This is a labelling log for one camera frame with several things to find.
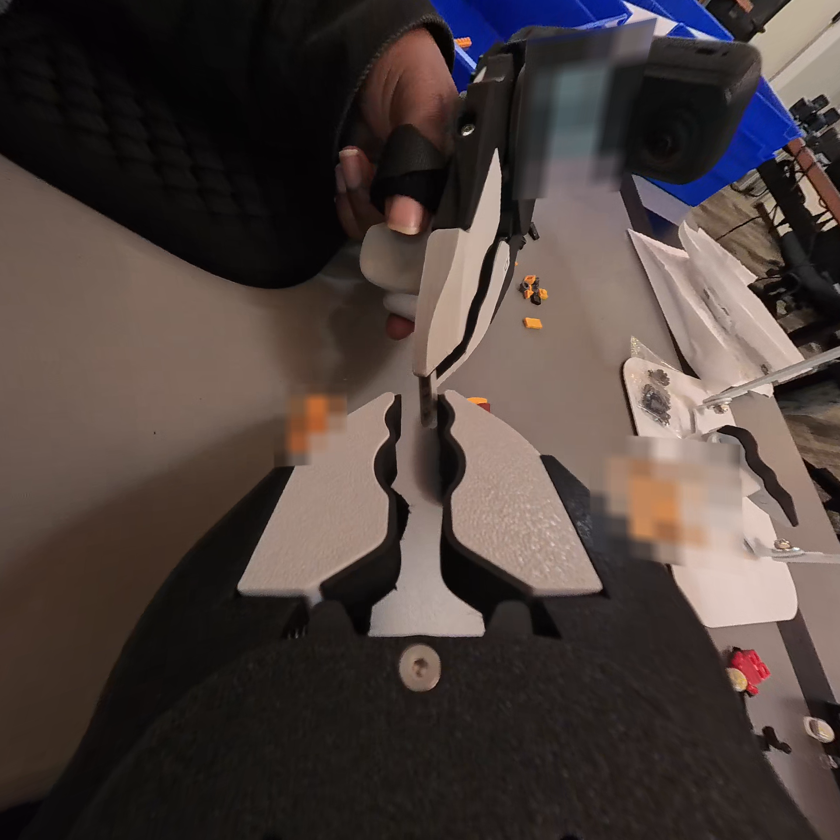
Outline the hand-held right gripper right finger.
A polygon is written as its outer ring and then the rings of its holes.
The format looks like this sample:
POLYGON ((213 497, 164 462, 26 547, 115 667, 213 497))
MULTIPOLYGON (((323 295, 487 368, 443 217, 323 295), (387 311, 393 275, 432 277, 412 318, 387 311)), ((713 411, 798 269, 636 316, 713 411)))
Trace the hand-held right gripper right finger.
POLYGON ((437 401, 445 525, 442 537, 467 573, 526 597, 602 592, 570 513, 539 451, 517 430, 448 390, 437 401))

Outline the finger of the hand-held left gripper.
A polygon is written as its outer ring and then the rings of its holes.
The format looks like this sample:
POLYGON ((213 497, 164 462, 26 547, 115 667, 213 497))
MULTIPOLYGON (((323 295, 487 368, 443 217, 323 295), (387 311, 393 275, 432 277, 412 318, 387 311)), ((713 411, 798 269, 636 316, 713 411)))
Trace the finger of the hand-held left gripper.
POLYGON ((429 235, 413 334, 413 372, 436 369, 459 341, 466 322, 467 291, 488 248, 497 240, 501 218, 501 164, 494 153, 471 227, 441 228, 429 235))
POLYGON ((511 264, 514 261, 515 255, 506 239, 497 238, 493 246, 488 248, 479 268, 476 288, 467 291, 463 333, 455 348, 435 369, 436 384, 455 373, 485 338, 511 283, 511 264))

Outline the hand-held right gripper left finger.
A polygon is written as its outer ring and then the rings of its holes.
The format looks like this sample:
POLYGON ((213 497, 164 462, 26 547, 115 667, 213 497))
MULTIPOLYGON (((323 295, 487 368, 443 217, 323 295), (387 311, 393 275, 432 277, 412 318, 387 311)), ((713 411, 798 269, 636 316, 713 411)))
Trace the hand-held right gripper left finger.
POLYGON ((240 578, 242 596, 376 603, 400 573, 400 501, 393 489, 402 398, 385 392, 296 466, 240 578))

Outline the person's left hand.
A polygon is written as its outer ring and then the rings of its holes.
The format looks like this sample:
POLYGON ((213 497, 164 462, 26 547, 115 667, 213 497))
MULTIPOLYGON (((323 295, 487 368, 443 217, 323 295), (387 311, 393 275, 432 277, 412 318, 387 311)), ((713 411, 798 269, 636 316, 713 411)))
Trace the person's left hand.
POLYGON ((390 134, 411 124, 446 154, 459 94, 448 64, 432 35, 415 29, 391 45, 370 70, 357 97, 360 126, 339 152, 335 168, 335 209, 346 235, 356 241, 380 223, 401 235, 419 235, 431 215, 409 196, 391 197, 385 213, 370 200, 378 155, 390 134))

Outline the blue plastic bin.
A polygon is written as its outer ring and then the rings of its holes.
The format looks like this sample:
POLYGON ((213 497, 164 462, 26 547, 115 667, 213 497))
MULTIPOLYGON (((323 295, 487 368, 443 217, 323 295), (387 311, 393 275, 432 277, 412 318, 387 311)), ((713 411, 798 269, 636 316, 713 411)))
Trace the blue plastic bin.
MULTIPOLYGON (((695 1, 638 1, 635 6, 675 22, 668 31, 677 37, 732 41, 732 35, 695 1)), ((650 180, 659 188, 689 206, 698 206, 725 186, 738 181, 751 170, 774 158, 801 132, 788 110, 762 79, 745 111, 738 131, 716 166, 698 180, 672 185, 650 180)))
POLYGON ((620 1, 433 1, 453 36, 470 37, 468 50, 455 47, 453 79, 459 91, 490 47, 533 25, 603 28, 624 24, 629 11, 620 1))

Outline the black office chair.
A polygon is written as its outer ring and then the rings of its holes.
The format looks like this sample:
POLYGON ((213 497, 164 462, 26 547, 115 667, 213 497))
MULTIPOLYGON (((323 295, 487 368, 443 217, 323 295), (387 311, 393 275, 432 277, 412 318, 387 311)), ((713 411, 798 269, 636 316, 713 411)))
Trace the black office chair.
POLYGON ((757 174, 779 218, 765 214, 781 263, 768 293, 838 323, 838 98, 799 98, 790 107, 801 132, 757 174))

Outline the plastic bag with black parts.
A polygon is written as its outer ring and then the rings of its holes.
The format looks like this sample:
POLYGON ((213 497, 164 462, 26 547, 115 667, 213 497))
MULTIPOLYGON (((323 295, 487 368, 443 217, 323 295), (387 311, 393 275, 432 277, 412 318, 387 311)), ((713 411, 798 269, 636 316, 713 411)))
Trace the plastic bag with black parts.
POLYGON ((636 435, 646 438, 702 438, 729 425, 730 412, 704 405, 714 391, 694 376, 638 356, 622 368, 636 435))

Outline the loose jaw part with bracket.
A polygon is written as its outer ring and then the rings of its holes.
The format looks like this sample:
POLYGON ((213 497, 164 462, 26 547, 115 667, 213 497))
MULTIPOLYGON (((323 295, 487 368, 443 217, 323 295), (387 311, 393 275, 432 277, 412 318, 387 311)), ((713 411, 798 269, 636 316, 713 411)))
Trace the loose jaw part with bracket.
POLYGON ((738 451, 742 496, 747 505, 743 513, 744 545, 751 554, 785 564, 839 565, 836 553, 804 550, 778 535, 776 524, 798 527, 798 510, 791 493, 762 459, 758 442, 750 431, 725 425, 691 438, 738 451))

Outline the metal bracket bar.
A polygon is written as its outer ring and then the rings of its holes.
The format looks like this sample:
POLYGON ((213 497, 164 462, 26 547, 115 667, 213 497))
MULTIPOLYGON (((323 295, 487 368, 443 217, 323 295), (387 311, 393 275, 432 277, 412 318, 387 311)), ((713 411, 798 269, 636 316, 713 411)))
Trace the metal bracket bar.
POLYGON ((728 406, 735 399, 741 396, 745 396, 750 392, 756 391, 760 387, 763 387, 765 385, 777 385, 793 380, 794 378, 800 375, 810 373, 811 371, 814 371, 815 369, 818 369, 827 364, 832 364, 838 361, 838 359, 839 347, 835 347, 817 355, 813 355, 812 357, 806 358, 801 362, 786 366, 782 369, 779 369, 778 371, 773 371, 771 373, 765 374, 760 378, 747 381, 740 385, 731 386, 718 394, 709 395, 706 399, 704 399, 701 403, 698 404, 698 407, 702 407, 707 410, 714 410, 718 406, 728 406))

